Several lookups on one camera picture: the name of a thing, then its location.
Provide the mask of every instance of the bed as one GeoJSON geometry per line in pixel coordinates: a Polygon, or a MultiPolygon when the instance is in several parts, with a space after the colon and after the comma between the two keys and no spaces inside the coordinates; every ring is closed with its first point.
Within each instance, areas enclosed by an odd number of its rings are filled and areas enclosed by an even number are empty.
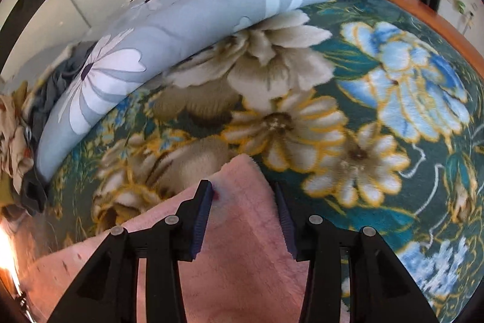
{"type": "Polygon", "coordinates": [[[451,322],[484,275],[483,62],[415,0],[133,0],[50,112],[20,264],[246,153],[335,225],[375,227],[451,322]]]}

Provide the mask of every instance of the fuzzy pink towel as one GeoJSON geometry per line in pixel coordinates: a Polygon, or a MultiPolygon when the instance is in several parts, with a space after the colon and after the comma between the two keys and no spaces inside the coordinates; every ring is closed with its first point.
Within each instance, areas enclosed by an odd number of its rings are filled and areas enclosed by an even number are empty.
{"type": "MultiPolygon", "coordinates": [[[[180,262],[189,323],[296,323],[306,287],[306,262],[286,250],[273,192],[247,155],[239,155],[209,177],[214,202],[202,246],[192,263],[180,262]]],[[[191,199],[197,185],[124,224],[149,228],[191,199]]],[[[23,278],[33,312],[47,320],[56,303],[106,234],[38,260],[23,278]]],[[[145,321],[144,285],[139,281],[139,320],[145,321]]],[[[342,305],[342,320],[349,315],[342,305]]]]}

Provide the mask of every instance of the bedsheet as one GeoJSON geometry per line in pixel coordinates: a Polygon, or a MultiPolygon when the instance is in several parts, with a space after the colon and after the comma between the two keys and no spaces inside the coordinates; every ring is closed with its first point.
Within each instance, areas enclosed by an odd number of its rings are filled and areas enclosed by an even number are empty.
{"type": "Polygon", "coordinates": [[[246,153],[335,225],[374,226],[451,322],[484,274],[482,98],[472,67],[386,0],[274,16],[148,81],[92,128],[54,175],[45,216],[23,223],[30,260],[246,153]]]}

